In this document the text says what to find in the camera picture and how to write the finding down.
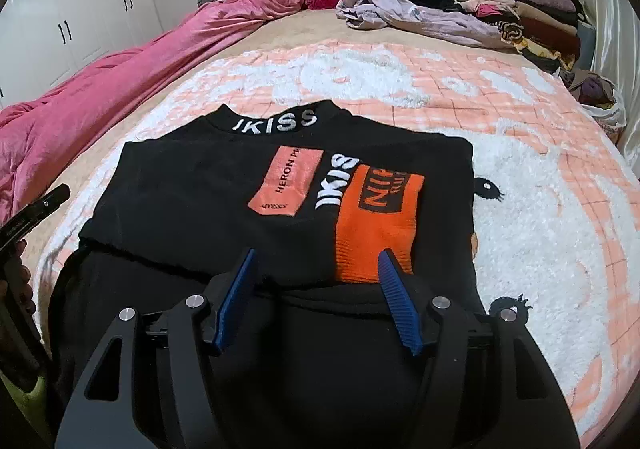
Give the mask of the person's left hand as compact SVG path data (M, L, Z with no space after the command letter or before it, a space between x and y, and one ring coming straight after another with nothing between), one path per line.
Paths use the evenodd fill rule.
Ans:
M24 313L29 316L33 316L37 310L37 306L34 302L34 289L30 285L30 279L32 279L32 273L23 264L22 255L26 250L27 242L25 239L21 239L12 247L11 255L6 260L12 273L14 282L1 280L0 285L0 299L4 301L6 296L13 295L17 304L21 306Z

